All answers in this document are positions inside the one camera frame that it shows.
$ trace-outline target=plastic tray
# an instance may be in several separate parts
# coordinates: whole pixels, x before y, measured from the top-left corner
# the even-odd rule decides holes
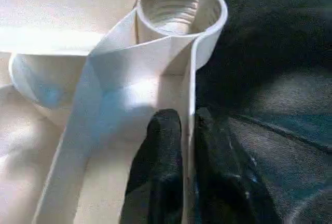
[[[56,139],[59,144],[56,151],[50,148],[55,155],[46,180],[45,175],[39,177],[44,186],[36,188],[34,200],[38,200],[24,196],[35,211],[23,210],[17,214],[4,202],[2,206],[7,211],[3,211],[0,220],[117,223],[131,161],[144,140],[148,121],[158,109],[174,108],[180,114],[183,130],[183,223],[186,223],[192,208],[195,72],[210,58],[226,22],[224,0],[37,1],[38,4],[32,4],[36,16],[31,11],[28,14],[28,6],[23,6],[26,0],[11,3],[10,9],[22,8],[13,12],[5,12],[0,4],[0,12],[4,14],[0,34],[8,36],[8,26],[24,34],[30,24],[45,37],[50,36],[44,40],[43,49],[38,49],[38,39],[32,41],[33,49],[21,45],[18,39],[16,49],[13,38],[0,45],[0,50],[12,53],[10,75],[28,101],[13,87],[9,88],[31,109],[36,109],[36,113],[45,116],[45,123],[50,122],[59,130]],[[39,18],[42,12],[46,12],[45,17]],[[53,25],[59,35],[56,48],[49,43],[54,36],[53,30],[48,29]],[[66,46],[61,41],[62,34],[71,30],[69,36],[74,39],[78,31],[101,35],[81,47]],[[45,136],[40,142],[47,145],[49,139]],[[12,139],[17,145],[21,142],[21,138]]]

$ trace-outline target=black fabric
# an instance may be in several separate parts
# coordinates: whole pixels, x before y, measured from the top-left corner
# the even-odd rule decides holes
[[[172,109],[160,110],[132,162],[121,223],[181,223],[182,171],[179,116]]]
[[[207,108],[197,111],[195,156],[202,223],[280,223],[255,160],[226,117],[217,122]]]
[[[332,221],[331,35],[331,15],[317,9],[263,13],[225,29],[197,72],[197,107],[211,107],[223,128],[227,119],[284,222]]]

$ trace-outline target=white plastic container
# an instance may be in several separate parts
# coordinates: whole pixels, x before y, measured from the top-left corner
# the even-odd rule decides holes
[[[153,11],[147,7],[150,3]],[[181,117],[183,223],[187,223],[193,204],[195,73],[208,61],[226,19],[224,0],[138,0],[137,7],[114,25],[85,62],[33,223],[118,223],[132,159],[144,140],[150,117],[163,108],[174,108]],[[35,63],[38,55],[40,62]],[[43,60],[43,54],[12,56],[15,83],[26,83],[19,89],[22,94],[27,96],[26,89],[34,87],[24,78],[30,72],[22,73],[26,70],[20,62],[30,65],[43,79],[51,79],[56,78],[52,74],[56,70],[45,70],[53,67],[55,55],[59,54],[48,56],[49,60]],[[38,110],[45,116],[61,108]],[[56,119],[54,126],[66,121],[59,116]]]

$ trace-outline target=cylindrical cup holder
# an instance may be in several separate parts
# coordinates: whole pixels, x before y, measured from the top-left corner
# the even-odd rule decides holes
[[[148,28],[154,38],[162,36],[197,37],[215,29],[227,18],[223,0],[138,0],[139,42],[153,37],[144,36]]]

